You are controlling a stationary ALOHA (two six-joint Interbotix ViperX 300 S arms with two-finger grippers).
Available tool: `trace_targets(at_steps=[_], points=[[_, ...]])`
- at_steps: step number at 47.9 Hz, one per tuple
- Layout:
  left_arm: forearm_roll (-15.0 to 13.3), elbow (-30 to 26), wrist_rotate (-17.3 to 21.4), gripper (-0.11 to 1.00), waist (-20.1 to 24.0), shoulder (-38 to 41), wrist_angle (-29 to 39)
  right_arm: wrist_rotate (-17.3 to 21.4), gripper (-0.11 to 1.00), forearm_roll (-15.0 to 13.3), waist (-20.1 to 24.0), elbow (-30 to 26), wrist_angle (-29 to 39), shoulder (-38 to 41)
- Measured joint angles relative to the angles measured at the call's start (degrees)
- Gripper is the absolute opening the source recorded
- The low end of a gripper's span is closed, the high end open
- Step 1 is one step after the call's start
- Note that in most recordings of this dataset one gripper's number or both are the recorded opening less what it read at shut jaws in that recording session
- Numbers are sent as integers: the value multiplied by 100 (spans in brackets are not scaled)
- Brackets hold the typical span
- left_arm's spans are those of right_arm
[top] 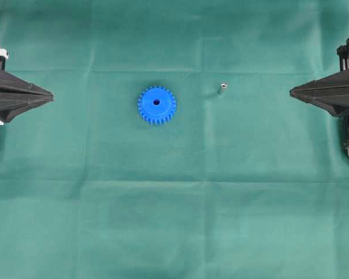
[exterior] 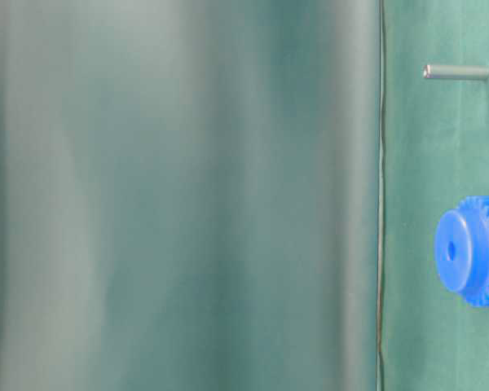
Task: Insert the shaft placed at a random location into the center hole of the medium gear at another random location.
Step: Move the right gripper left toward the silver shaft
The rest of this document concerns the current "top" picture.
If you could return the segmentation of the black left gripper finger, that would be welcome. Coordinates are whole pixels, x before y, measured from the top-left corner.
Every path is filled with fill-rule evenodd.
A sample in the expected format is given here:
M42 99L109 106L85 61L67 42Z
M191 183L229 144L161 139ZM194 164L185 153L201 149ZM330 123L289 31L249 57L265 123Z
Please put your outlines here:
M0 92L14 92L53 96L53 94L35 84L28 83L4 70L0 69Z
M17 115L53 100L52 94L0 93L0 121L11 122Z

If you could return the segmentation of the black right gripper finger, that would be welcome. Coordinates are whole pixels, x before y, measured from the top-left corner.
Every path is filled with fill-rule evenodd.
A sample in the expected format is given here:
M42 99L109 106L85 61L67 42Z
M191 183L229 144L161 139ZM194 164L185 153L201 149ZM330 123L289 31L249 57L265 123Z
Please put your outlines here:
M327 111L333 117L349 115L349 95L320 95L290 92L290 96L299 101L314 105Z
M332 74L320 80L310 81L290 90L290 95L296 96L301 92L315 90L334 90L349 88L349 69Z

